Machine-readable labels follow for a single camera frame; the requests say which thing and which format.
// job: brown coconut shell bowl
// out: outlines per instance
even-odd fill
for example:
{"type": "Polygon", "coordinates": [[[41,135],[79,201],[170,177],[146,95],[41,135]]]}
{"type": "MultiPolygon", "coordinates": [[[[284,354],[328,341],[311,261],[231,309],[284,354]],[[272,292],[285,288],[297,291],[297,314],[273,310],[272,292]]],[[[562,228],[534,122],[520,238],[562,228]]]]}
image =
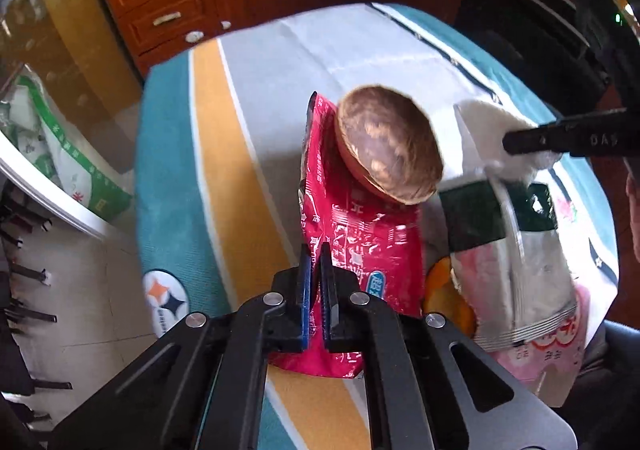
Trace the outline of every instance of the brown coconut shell bowl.
{"type": "Polygon", "coordinates": [[[443,163],[427,116],[414,101],[383,86],[363,86],[340,100],[335,115],[340,155],[351,174],[386,201],[426,201],[443,163]]]}

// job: rice bag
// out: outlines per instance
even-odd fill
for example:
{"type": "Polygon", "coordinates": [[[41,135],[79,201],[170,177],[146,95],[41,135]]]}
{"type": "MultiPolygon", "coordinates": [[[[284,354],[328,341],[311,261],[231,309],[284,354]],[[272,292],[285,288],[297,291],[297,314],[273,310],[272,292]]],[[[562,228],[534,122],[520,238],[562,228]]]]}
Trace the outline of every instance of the rice bag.
{"type": "MultiPolygon", "coordinates": [[[[424,273],[417,207],[383,201],[353,178],[337,149],[335,110],[319,94],[309,101],[299,190],[304,241],[314,264],[322,243],[329,242],[333,263],[353,271],[361,290],[399,313],[419,317],[424,273]]],[[[314,376],[354,378],[362,370],[361,354],[328,353],[321,319],[316,301],[308,350],[275,354],[271,363],[314,376]]]]}
{"type": "Polygon", "coordinates": [[[40,172],[98,217],[114,220],[133,201],[126,178],[98,154],[49,97],[38,75],[24,67],[7,104],[0,132],[40,172]]]}

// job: person's hand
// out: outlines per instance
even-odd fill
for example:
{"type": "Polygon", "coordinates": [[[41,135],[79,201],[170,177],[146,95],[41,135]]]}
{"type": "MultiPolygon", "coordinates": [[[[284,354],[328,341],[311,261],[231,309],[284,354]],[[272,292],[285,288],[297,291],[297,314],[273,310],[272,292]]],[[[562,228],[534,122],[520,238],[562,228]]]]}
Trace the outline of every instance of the person's hand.
{"type": "Polygon", "coordinates": [[[631,214],[631,234],[634,238],[634,254],[640,262],[640,190],[631,174],[626,178],[626,195],[629,197],[629,209],[631,214]]]}

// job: green and white bag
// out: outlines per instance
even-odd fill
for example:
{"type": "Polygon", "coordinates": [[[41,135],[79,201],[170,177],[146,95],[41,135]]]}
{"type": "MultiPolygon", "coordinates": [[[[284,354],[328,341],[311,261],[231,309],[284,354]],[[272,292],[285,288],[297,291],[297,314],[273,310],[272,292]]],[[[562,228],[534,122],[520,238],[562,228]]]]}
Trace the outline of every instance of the green and white bag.
{"type": "Polygon", "coordinates": [[[18,76],[2,131],[47,178],[104,220],[131,206],[122,176],[64,119],[33,72],[18,76]]]}

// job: white plastic bag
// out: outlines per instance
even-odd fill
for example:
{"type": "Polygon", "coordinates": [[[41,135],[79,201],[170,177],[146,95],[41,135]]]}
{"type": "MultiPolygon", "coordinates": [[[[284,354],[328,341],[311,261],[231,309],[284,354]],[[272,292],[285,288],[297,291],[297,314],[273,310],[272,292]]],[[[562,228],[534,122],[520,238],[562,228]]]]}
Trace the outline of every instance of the white plastic bag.
{"type": "Polygon", "coordinates": [[[532,124],[484,102],[456,106],[463,176],[438,192],[456,287],[476,313],[487,351],[555,331],[576,307],[548,187],[538,170],[557,154],[509,156],[502,137],[532,124]]]}

